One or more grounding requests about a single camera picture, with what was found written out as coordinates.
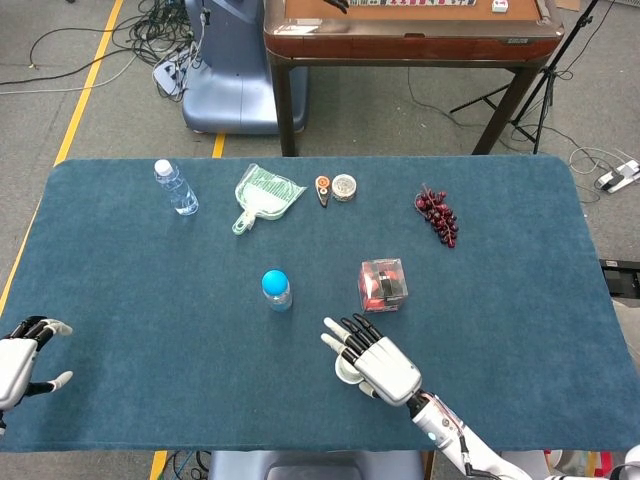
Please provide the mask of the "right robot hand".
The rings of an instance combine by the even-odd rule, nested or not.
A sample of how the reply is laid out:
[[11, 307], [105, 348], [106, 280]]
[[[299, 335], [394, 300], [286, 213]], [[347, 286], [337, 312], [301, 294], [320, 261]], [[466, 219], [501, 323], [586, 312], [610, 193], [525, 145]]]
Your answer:
[[343, 382], [394, 407], [420, 390], [419, 369], [364, 315], [354, 313], [339, 322], [325, 317], [323, 324], [330, 333], [322, 333], [321, 340], [336, 353], [336, 375]]

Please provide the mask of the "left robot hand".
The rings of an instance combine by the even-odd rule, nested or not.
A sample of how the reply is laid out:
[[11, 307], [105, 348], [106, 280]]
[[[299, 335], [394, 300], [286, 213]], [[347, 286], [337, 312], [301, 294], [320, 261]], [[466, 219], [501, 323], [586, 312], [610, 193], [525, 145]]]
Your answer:
[[46, 343], [56, 335], [72, 333], [73, 328], [60, 320], [29, 316], [1, 338], [1, 413], [14, 409], [24, 397], [54, 392], [71, 380], [72, 371], [45, 382], [33, 382], [31, 378]]

